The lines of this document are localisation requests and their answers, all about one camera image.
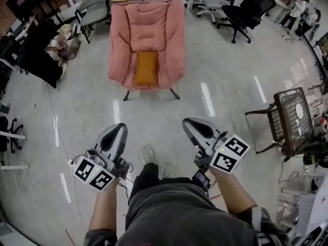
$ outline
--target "shoe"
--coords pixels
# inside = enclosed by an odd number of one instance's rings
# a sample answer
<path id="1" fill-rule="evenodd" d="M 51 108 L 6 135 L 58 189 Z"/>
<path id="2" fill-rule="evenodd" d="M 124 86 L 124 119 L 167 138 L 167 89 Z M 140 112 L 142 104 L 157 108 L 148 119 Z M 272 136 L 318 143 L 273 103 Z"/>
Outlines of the shoe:
<path id="1" fill-rule="evenodd" d="M 163 178 L 172 178 L 174 175 L 174 167 L 171 163 L 166 162 L 162 167 Z"/>
<path id="2" fill-rule="evenodd" d="M 144 146 L 142 147 L 141 151 L 140 151 L 140 157 L 143 161 L 143 164 L 148 164 L 150 162 L 158 164 L 155 160 L 154 160 L 154 155 L 153 155 L 153 151 L 147 147 Z"/>
<path id="3" fill-rule="evenodd" d="M 65 73 L 66 70 L 67 70 L 67 64 L 66 64 L 66 63 L 62 63 L 61 67 L 63 68 L 63 73 L 61 74 L 60 79 L 64 76 L 64 73 Z"/>
<path id="4" fill-rule="evenodd" d="M 278 21 L 275 21 L 275 24 L 278 25 L 280 28 L 282 27 L 282 24 L 279 23 Z"/>

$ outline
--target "small display screen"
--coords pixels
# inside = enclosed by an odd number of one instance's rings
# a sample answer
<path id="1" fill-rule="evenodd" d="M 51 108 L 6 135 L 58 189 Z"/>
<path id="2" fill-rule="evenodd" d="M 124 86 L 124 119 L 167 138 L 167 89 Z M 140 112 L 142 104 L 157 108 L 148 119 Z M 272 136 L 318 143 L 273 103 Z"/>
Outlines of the small display screen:
<path id="1" fill-rule="evenodd" d="M 17 0 L 16 4 L 17 4 L 18 6 L 21 6 L 22 3 L 24 3 L 25 1 L 26 1 L 26 0 Z"/>

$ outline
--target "person's arm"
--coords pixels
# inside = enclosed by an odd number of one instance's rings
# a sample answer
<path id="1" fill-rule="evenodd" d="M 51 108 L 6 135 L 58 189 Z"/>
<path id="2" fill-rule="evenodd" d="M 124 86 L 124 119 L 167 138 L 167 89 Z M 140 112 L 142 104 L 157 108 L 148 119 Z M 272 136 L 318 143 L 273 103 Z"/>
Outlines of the person's arm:
<path id="1" fill-rule="evenodd" d="M 84 246 L 113 246 L 116 244 L 116 187 L 118 181 L 118 179 L 114 180 L 104 191 L 98 193 Z"/>
<path id="2" fill-rule="evenodd" d="M 301 11 L 301 13 L 304 12 L 304 10 L 306 9 L 306 5 L 304 3 L 300 4 L 299 2 L 297 1 L 294 1 L 294 4 L 296 6 L 296 8 Z"/>
<path id="3" fill-rule="evenodd" d="M 229 213 L 237 215 L 257 206 L 255 200 L 248 195 L 234 175 L 213 168 L 210 170 L 217 181 Z"/>
<path id="4" fill-rule="evenodd" d="M 116 233 L 116 187 L 118 179 L 114 180 L 104 191 L 97 195 L 89 231 L 109 229 Z"/>
<path id="5" fill-rule="evenodd" d="M 256 204 L 234 175 L 213 168 L 210 171 L 216 178 L 229 213 L 251 225 L 259 241 L 273 242 L 270 245 L 291 246 L 286 232 L 271 221 L 268 211 Z"/>

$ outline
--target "person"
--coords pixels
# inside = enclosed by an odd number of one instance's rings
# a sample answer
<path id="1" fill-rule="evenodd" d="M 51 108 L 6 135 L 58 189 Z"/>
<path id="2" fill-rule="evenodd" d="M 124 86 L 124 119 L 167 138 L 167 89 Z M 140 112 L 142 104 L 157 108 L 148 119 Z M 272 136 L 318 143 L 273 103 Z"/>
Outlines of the person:
<path id="1" fill-rule="evenodd" d="M 295 4 L 293 10 L 290 13 L 288 13 L 280 23 L 278 21 L 275 21 L 275 23 L 280 27 L 285 27 L 287 21 L 290 20 L 288 26 L 286 27 L 287 32 L 289 32 L 292 29 L 296 19 L 300 17 L 301 14 L 305 11 L 307 7 L 306 1 L 308 0 L 301 0 L 300 2 L 298 0 L 292 0 L 292 1 Z"/>
<path id="2" fill-rule="evenodd" d="M 46 51 L 57 51 L 49 47 L 51 39 L 58 35 L 54 21 L 47 20 L 37 26 L 24 40 L 17 55 L 18 66 L 43 79 L 52 87 L 57 87 L 67 69 L 67 64 L 59 65 Z"/>
<path id="3" fill-rule="evenodd" d="M 84 246 L 120 245 L 282 245 L 287 234 L 270 220 L 234 175 L 213 168 L 228 213 L 216 208 L 189 178 L 158 178 L 152 152 L 141 151 L 145 166 L 136 177 L 126 215 L 126 231 L 116 237 L 118 179 L 97 195 Z M 170 167 L 164 176 L 172 176 Z"/>
<path id="4" fill-rule="evenodd" d="M 298 25 L 298 29 L 295 31 L 296 35 L 301 38 L 302 35 L 317 25 L 320 22 L 320 19 L 321 11 L 319 9 L 315 9 L 315 13 L 309 12 L 303 24 L 300 23 Z"/>

